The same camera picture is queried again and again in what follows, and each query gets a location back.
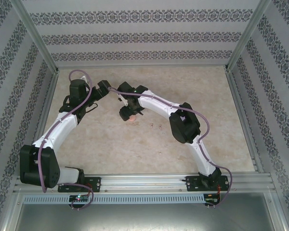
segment small object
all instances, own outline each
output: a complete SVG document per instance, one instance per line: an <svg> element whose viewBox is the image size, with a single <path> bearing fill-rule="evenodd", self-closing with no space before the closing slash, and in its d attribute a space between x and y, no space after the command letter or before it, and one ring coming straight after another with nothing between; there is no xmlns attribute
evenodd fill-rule
<svg viewBox="0 0 289 231"><path fill-rule="evenodd" d="M135 115L131 115L129 118L130 122L134 122L136 120L136 116Z"/></svg>

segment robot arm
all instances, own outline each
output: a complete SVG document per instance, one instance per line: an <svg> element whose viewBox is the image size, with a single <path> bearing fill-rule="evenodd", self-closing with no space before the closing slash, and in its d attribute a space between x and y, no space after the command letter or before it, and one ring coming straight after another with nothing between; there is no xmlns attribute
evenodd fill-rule
<svg viewBox="0 0 289 231"><path fill-rule="evenodd" d="M63 141L69 133L81 122L85 116L86 108L92 106L95 101L100 100L109 93L110 84L106 80L98 83L99 88L93 87L91 95L86 103L78 110L62 118L80 105L88 95L89 85L83 79L72 80L69 86L70 95L66 96L63 106L59 110L58 117L53 125L60 120L60 123L51 132L50 136L44 143L41 152L41 165L44 177L44 184L47 188L53 188L57 184L63 183L79 183L84 182L84 173L82 169L72 167L59 167L56 153L58 152ZM20 180L22 183L40 186L38 171L38 150L42 142L45 140L44 135L35 141L32 145L24 145L20 150Z"/></svg>
<svg viewBox="0 0 289 231"><path fill-rule="evenodd" d="M126 121L131 115L141 113L145 108L150 109L164 118L168 119L171 125L171 131L174 138L180 142L186 144L193 154L193 157L197 163L199 169L199 175L202 177L204 185L212 185L220 176L221 171L219 168L210 164L203 156L200 146L200 123L194 113L178 110L173 106L179 106L183 108L192 109L188 103L182 105L169 102L157 95L144 86L139 86L136 89L131 87L127 82L122 83L118 91L126 93L141 93L147 96L129 96L119 95L119 100L125 103L125 106L121 108L119 114L121 118ZM167 106L160 100L167 102L171 106ZM200 141L200 145L210 162L213 162L210 158L208 151L206 150L203 141Z"/></svg>

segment patterned wallpaper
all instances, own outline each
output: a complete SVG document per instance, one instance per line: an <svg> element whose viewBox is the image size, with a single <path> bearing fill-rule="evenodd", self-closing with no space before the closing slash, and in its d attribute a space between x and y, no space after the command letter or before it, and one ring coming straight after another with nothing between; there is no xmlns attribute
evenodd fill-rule
<svg viewBox="0 0 289 231"><path fill-rule="evenodd" d="M289 0L273 0L233 69L264 169L289 224Z"/></svg>
<svg viewBox="0 0 289 231"><path fill-rule="evenodd" d="M25 0L59 67L227 64L259 0Z"/></svg>
<svg viewBox="0 0 289 231"><path fill-rule="evenodd" d="M32 143L52 73L8 0L0 0L0 220Z"/></svg>

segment metal base plate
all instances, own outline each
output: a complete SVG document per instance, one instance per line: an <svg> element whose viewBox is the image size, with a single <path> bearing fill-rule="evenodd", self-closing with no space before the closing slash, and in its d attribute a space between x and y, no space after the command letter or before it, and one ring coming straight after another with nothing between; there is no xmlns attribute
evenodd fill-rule
<svg viewBox="0 0 289 231"><path fill-rule="evenodd" d="M221 191L227 191L229 188L227 176L220 176L215 186L209 188L202 184L200 176L186 176L185 180L188 192L217 191L218 185L221 187Z"/></svg>
<svg viewBox="0 0 289 231"><path fill-rule="evenodd" d="M85 183L84 185L89 185L90 187L92 186L92 190L95 193L100 192L101 188L101 178L100 177L85 177ZM59 186L58 187L58 192L59 193L87 193L88 190L83 188L83 187L76 187L76 186Z"/></svg>

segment beige floor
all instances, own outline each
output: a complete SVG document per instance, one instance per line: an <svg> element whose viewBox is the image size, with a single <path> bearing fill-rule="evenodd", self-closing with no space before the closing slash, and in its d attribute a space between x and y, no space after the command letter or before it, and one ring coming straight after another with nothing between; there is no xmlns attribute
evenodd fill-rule
<svg viewBox="0 0 289 231"><path fill-rule="evenodd" d="M127 81L133 87L144 85L174 103L188 102L210 122L211 131L204 143L214 162L231 171L254 171L221 66L86 71L94 85L106 79L117 88ZM69 72L60 71L47 128L69 94ZM73 78L81 76L81 73L75 73ZM97 103L98 108L86 114L62 144L57 153L59 165L80 167L86 174L197 172L188 148L173 138L168 120L145 109L144 116L137 115L135 122L124 122L118 114L123 103L114 93L109 93ZM202 120L200 123L204 133L205 123Z"/></svg>

